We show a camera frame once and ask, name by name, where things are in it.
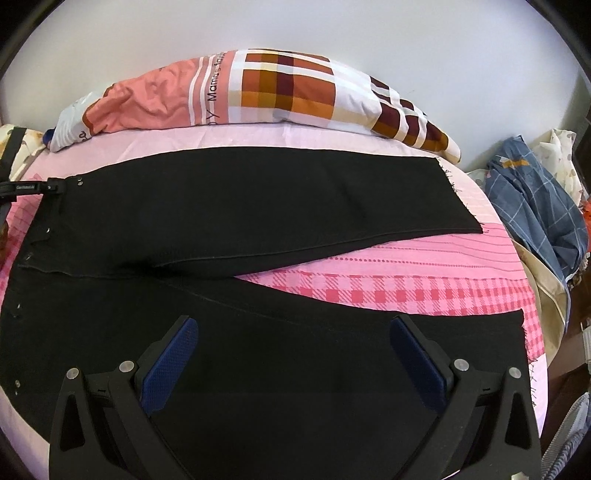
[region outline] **metal screw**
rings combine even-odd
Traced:
[[[66,377],[70,380],[74,380],[78,376],[79,373],[80,373],[80,370],[78,370],[76,367],[70,368],[68,370],[68,372],[66,373]]]
[[[456,367],[460,372],[465,372],[470,368],[470,364],[466,362],[463,358],[457,358],[453,361],[453,366]]]
[[[509,369],[509,375],[513,378],[521,378],[521,370],[519,370],[517,367],[511,367]]]
[[[121,362],[119,366],[119,371],[126,374],[127,372],[131,372],[134,369],[135,365],[131,360],[126,360],[125,362]]]

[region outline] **pillow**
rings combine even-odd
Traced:
[[[100,132],[281,121],[393,138],[460,161],[456,143],[388,85],[322,56],[266,49],[178,61],[91,92],[46,140],[56,152]]]

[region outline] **black jeans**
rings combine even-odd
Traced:
[[[135,361],[187,314],[199,344],[152,420],[196,478],[392,478],[435,419],[395,313],[231,277],[452,232],[481,229],[432,158],[212,148],[69,178],[12,269],[0,384],[47,439],[69,368]],[[527,371],[521,312],[413,320],[476,368]]]

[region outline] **pink bedsheet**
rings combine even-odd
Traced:
[[[25,177],[65,177],[165,151],[231,145],[329,148],[394,156],[429,155],[392,140],[291,124],[218,125],[98,136],[57,154],[42,153]],[[457,167],[442,159],[440,164],[462,202],[482,223],[482,235],[440,235],[390,242],[338,257],[245,275],[243,279],[369,309],[437,315],[491,314],[523,309],[532,397],[541,431],[547,407],[547,376],[534,294],[511,240],[484,193]],[[9,214],[9,254],[0,271],[0,303],[12,262],[39,202],[40,197],[20,197]],[[14,410],[6,420],[2,412],[6,407],[1,397],[6,402],[8,399],[1,392],[3,430],[12,429],[9,433],[21,435],[21,439],[24,432],[32,445],[46,445]],[[40,448],[24,445],[24,451],[18,453],[21,457],[22,453],[29,455],[41,475],[38,478],[46,478],[43,474],[47,475],[47,464]]]

